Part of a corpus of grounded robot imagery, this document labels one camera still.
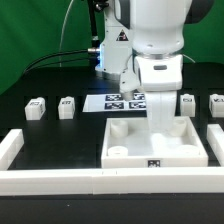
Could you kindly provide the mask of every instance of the white container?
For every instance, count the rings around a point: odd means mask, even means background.
[[[127,135],[111,133],[116,122],[127,123]],[[116,147],[120,152],[111,154]],[[147,118],[109,118],[101,164],[102,168],[206,167],[208,155],[189,117],[175,117],[170,133],[151,134]]]

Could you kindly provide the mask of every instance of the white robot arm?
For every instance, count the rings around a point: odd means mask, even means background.
[[[133,57],[120,79],[120,91],[130,100],[134,89],[145,93],[147,117],[152,132],[172,127],[176,91],[182,87],[183,25],[192,0],[131,0],[130,28]],[[116,17],[125,13],[115,0]]]

